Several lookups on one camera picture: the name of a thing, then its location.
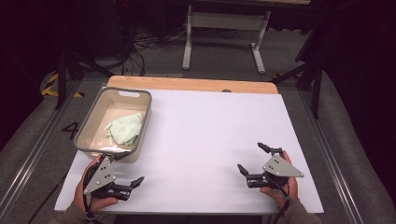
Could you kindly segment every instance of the wire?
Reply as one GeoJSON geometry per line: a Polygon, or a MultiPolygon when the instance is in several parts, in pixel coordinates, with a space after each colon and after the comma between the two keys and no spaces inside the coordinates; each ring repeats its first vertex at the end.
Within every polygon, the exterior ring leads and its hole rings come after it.
{"type": "Polygon", "coordinates": [[[283,196],[286,198],[285,205],[283,205],[283,208],[276,214],[274,218],[273,224],[276,224],[279,218],[283,215],[283,213],[286,210],[288,210],[290,206],[290,197],[289,197],[289,193],[286,192],[282,187],[280,187],[274,180],[272,180],[271,178],[268,178],[268,180],[271,181],[280,191],[282,191],[283,196]]]}
{"type": "MultiPolygon", "coordinates": [[[[87,188],[87,186],[88,186],[88,177],[89,176],[91,176],[91,171],[93,170],[93,166],[91,166],[90,168],[88,168],[88,170],[87,170],[87,173],[85,174],[85,176],[84,176],[84,181],[82,182],[82,187],[83,187],[83,189],[85,189],[85,188],[87,188]]],[[[85,212],[86,213],[90,213],[89,211],[90,211],[90,207],[91,207],[91,203],[90,204],[88,204],[88,202],[87,202],[87,195],[85,195],[83,192],[81,192],[82,193],[82,199],[83,199],[83,202],[84,202],[84,208],[85,208],[85,212]]]]}
{"type": "Polygon", "coordinates": [[[268,217],[268,219],[267,219],[267,224],[271,224],[271,219],[272,219],[272,216],[270,215],[270,216],[268,217]]]}
{"type": "Polygon", "coordinates": [[[55,190],[62,185],[62,182],[66,179],[68,171],[66,172],[66,174],[64,174],[64,176],[62,177],[62,179],[58,182],[58,184],[55,185],[55,187],[53,187],[52,191],[47,195],[46,199],[44,199],[44,201],[38,206],[38,208],[35,210],[35,212],[32,214],[32,216],[30,217],[29,221],[27,222],[28,224],[32,223],[32,221],[35,219],[35,216],[37,216],[38,212],[40,212],[41,208],[44,206],[44,204],[48,201],[48,199],[50,198],[50,196],[52,196],[53,192],[55,192],[55,190]]]}
{"type": "Polygon", "coordinates": [[[140,39],[136,38],[135,39],[135,44],[138,47],[141,47],[141,49],[137,49],[138,51],[145,50],[145,49],[159,49],[159,48],[165,46],[166,44],[168,44],[170,42],[173,42],[173,41],[175,41],[177,39],[181,39],[180,37],[184,33],[186,33],[186,31],[187,30],[184,28],[180,33],[177,33],[175,37],[172,37],[174,34],[168,35],[166,37],[165,41],[161,41],[161,39],[154,38],[154,37],[151,37],[151,36],[148,36],[148,37],[145,37],[145,38],[140,38],[140,39]]]}
{"type": "Polygon", "coordinates": [[[139,63],[137,63],[131,56],[129,56],[129,59],[130,59],[130,61],[131,61],[131,63],[132,63],[133,68],[134,68],[133,62],[136,63],[137,66],[139,66],[139,67],[141,68],[141,71],[140,71],[139,76],[142,77],[142,76],[145,74],[145,60],[144,60],[144,58],[143,58],[143,55],[142,55],[139,51],[136,52],[136,55],[137,55],[137,58],[139,58],[139,57],[141,58],[141,60],[142,60],[142,65],[140,65],[139,63]]]}
{"type": "Polygon", "coordinates": [[[131,63],[131,66],[132,66],[131,75],[133,75],[134,74],[134,62],[132,61],[131,56],[129,57],[129,62],[131,63]]]}

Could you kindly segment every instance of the gray carpet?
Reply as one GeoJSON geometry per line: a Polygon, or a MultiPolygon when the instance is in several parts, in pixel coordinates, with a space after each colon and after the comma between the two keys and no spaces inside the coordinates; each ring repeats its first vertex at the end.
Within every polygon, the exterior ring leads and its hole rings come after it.
{"type": "MultiPolygon", "coordinates": [[[[257,73],[249,49],[249,43],[255,38],[256,33],[253,32],[238,31],[232,39],[224,39],[211,31],[195,32],[189,71],[181,69],[185,44],[182,39],[159,49],[145,49],[141,53],[145,59],[147,76],[268,81],[272,75],[286,73],[299,65],[294,58],[307,36],[297,31],[268,31],[264,35],[261,48],[267,71],[264,76],[257,73]]],[[[131,62],[127,62],[125,66],[129,72],[133,71],[134,75],[140,72],[136,65],[132,69],[131,62]]],[[[112,71],[120,74],[119,67],[112,71]]],[[[63,132],[62,129],[73,122],[82,123],[93,99],[106,80],[106,77],[93,72],[86,74],[78,88],[79,92],[85,93],[85,97],[73,98],[65,108],[49,136],[48,144],[45,145],[39,163],[31,173],[18,200],[12,206],[5,223],[27,223],[37,207],[68,171],[77,150],[70,139],[71,133],[63,132]]],[[[318,216],[323,223],[351,223],[343,198],[334,185],[334,176],[326,162],[317,127],[311,120],[310,111],[304,106],[304,97],[301,92],[290,87],[296,80],[295,77],[286,80],[279,86],[279,92],[290,113],[293,127],[324,207],[324,214],[318,216]]],[[[43,103],[23,123],[2,150],[0,195],[6,195],[24,159],[45,130],[55,105],[56,98],[46,96],[43,103]]],[[[326,75],[322,80],[319,117],[320,127],[346,177],[362,222],[396,223],[395,210],[390,198],[365,157],[342,101],[326,75]]],[[[60,188],[55,190],[32,223],[46,223],[50,218],[59,216],[53,211],[59,192],[60,188]]],[[[113,223],[114,216],[103,218],[105,223],[113,223]]]]}

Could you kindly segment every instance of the human hand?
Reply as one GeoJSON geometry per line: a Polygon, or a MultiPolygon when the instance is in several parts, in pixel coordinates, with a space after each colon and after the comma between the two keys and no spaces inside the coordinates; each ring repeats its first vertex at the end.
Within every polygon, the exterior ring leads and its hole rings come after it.
{"type": "MultiPolygon", "coordinates": [[[[291,160],[286,151],[283,151],[283,157],[285,161],[288,161],[291,164],[291,160]]],[[[295,177],[289,177],[288,184],[283,187],[283,189],[289,193],[289,196],[293,201],[298,199],[298,186],[295,177]]],[[[283,208],[286,203],[285,196],[280,190],[271,189],[268,187],[260,188],[260,192],[270,196],[276,202],[277,206],[283,208]]]]}
{"type": "MultiPolygon", "coordinates": [[[[88,166],[85,168],[84,174],[81,177],[81,180],[79,181],[77,187],[76,187],[76,192],[75,192],[75,198],[73,203],[77,205],[79,208],[81,208],[82,211],[85,211],[85,206],[84,206],[84,200],[83,200],[83,183],[84,183],[84,178],[85,174],[87,173],[88,169],[95,165],[97,162],[99,162],[101,155],[97,156],[88,166]]],[[[102,209],[104,207],[108,207],[110,205],[116,204],[118,200],[116,198],[104,198],[104,199],[98,199],[98,198],[93,198],[92,199],[92,204],[91,204],[91,212],[95,213],[99,209],[102,209]]]]}

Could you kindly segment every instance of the table leg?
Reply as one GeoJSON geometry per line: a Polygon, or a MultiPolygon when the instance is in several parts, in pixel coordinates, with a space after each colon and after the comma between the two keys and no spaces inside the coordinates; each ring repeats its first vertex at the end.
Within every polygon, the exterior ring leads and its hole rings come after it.
{"type": "Polygon", "coordinates": [[[260,45],[262,44],[262,38],[264,37],[265,29],[267,27],[268,21],[270,19],[271,11],[265,12],[262,18],[262,24],[260,26],[259,36],[256,43],[251,43],[251,50],[253,51],[254,61],[257,65],[257,70],[260,74],[265,73],[264,64],[262,63],[262,56],[260,55],[260,45]]]}
{"type": "Polygon", "coordinates": [[[187,37],[186,37],[186,48],[184,49],[183,58],[183,70],[190,69],[191,60],[191,6],[189,6],[189,11],[187,13],[187,37]]]}

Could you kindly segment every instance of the table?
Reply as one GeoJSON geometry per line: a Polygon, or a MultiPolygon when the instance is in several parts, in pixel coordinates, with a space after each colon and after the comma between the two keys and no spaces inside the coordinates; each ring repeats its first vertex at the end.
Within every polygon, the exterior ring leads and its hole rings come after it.
{"type": "MultiPolygon", "coordinates": [[[[150,91],[153,100],[139,159],[134,163],[113,163],[116,183],[127,185],[142,175],[145,180],[132,191],[127,202],[110,206],[104,213],[277,213],[272,199],[258,189],[249,189],[236,166],[241,163],[252,174],[262,172],[270,155],[257,147],[258,141],[288,151],[293,164],[305,174],[298,182],[307,211],[323,212],[304,154],[274,84],[112,77],[107,86],[144,88],[150,91]],[[224,89],[233,92],[217,92],[224,89]]],[[[71,203],[75,185],[91,160],[85,153],[77,153],[55,205],[56,211],[65,211],[71,203]]]]}
{"type": "MultiPolygon", "coordinates": [[[[271,0],[263,1],[271,3],[283,3],[283,4],[297,4],[297,5],[308,5],[310,0],[271,0]]],[[[264,64],[262,62],[262,56],[260,55],[260,45],[267,27],[271,11],[266,10],[261,16],[253,15],[235,15],[235,14],[224,14],[224,13],[207,13],[207,12],[194,12],[192,7],[189,6],[187,13],[187,36],[186,46],[184,49],[183,65],[184,70],[190,69],[191,60],[191,31],[192,27],[205,27],[205,28],[222,28],[222,29],[236,29],[236,30],[252,30],[259,31],[257,41],[251,43],[250,47],[253,52],[254,61],[257,66],[257,70],[260,74],[265,73],[264,64]]]]}

